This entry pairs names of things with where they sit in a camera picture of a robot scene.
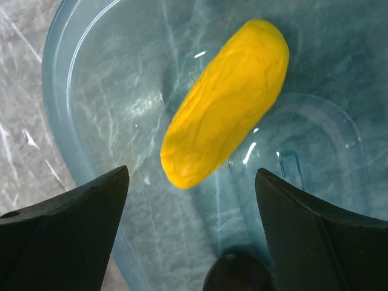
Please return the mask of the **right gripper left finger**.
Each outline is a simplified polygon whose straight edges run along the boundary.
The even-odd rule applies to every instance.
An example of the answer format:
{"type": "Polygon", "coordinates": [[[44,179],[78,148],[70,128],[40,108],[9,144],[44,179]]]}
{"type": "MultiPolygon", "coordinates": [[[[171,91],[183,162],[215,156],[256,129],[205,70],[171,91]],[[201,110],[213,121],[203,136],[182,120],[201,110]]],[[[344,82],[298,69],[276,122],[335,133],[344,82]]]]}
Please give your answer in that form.
{"type": "Polygon", "coordinates": [[[1,216],[1,290],[100,290],[129,188],[126,166],[1,216]]]}

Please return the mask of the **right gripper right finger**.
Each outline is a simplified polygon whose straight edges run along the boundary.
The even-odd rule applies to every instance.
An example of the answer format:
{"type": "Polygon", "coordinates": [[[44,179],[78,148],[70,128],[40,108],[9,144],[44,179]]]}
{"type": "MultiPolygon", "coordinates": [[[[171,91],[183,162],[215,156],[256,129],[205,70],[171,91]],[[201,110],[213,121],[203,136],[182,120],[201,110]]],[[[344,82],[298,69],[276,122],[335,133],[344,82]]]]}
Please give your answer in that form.
{"type": "Polygon", "coordinates": [[[278,290],[387,290],[387,221],[337,207],[264,168],[255,190],[278,290]]]}

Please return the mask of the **yellow corn cob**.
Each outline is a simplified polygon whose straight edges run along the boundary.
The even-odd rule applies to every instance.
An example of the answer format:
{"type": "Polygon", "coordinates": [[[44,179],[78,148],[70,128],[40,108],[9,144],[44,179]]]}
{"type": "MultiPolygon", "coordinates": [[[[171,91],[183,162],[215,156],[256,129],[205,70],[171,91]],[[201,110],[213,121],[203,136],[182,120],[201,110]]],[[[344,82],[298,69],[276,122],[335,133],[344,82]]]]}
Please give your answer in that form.
{"type": "Polygon", "coordinates": [[[242,143],[279,96],[289,48],[269,21],[246,22],[184,98],[164,136],[167,179],[189,189],[211,175],[242,143]]]}

